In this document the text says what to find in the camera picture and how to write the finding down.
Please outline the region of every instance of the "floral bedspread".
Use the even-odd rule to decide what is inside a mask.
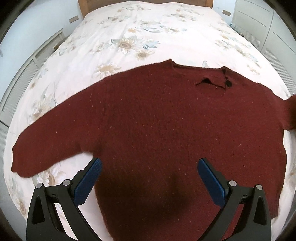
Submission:
[[[10,196],[25,219],[37,183],[50,186],[72,179],[92,155],[82,153],[34,177],[20,178],[10,170],[12,147],[19,134],[47,111],[104,77],[167,59],[205,68],[226,66],[269,87],[283,99],[290,96],[263,55],[208,7],[130,1],[97,9],[85,17],[32,79],[12,119],[4,152],[4,177]],[[289,181],[295,158],[291,154],[292,138],[285,131],[288,158],[286,186],[281,195],[285,198],[280,201],[279,217],[273,220],[274,237],[287,216],[281,207],[291,206],[295,191],[296,184]],[[75,238],[61,207],[56,206],[67,234]],[[99,215],[94,190],[80,210],[103,241],[112,240]]]

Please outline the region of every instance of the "blue gripper pad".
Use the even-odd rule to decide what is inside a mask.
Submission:
[[[225,189],[203,159],[199,160],[197,171],[212,197],[213,202],[222,208],[225,205]]]
[[[102,172],[102,161],[97,158],[74,190],[73,202],[76,207],[85,203],[91,189]]]

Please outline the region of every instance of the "knit sweater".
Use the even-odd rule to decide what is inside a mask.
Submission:
[[[295,101],[226,67],[142,66],[106,77],[27,127],[12,171],[30,177],[93,153],[103,162],[95,190],[115,241],[194,241],[219,211],[196,171],[203,157],[228,180],[261,184],[277,216]]]

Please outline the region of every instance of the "wall socket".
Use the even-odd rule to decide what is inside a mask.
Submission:
[[[222,13],[225,14],[225,15],[227,15],[227,16],[230,16],[231,15],[231,13],[228,12],[228,11],[226,11],[226,10],[223,10]]]
[[[70,18],[69,19],[69,22],[70,23],[73,23],[73,22],[75,22],[76,20],[78,20],[79,18],[78,18],[78,15],[76,15],[75,17],[73,17],[73,18]]]

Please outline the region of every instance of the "white wardrobe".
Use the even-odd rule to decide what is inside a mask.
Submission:
[[[5,149],[6,136],[22,93],[45,61],[65,39],[65,35],[61,29],[43,43],[16,73],[4,97],[0,101],[0,208],[11,227],[22,240],[26,240],[27,223],[12,202],[4,181],[3,152]]]
[[[296,41],[280,16],[263,0],[237,0],[231,27],[269,60],[296,94]]]

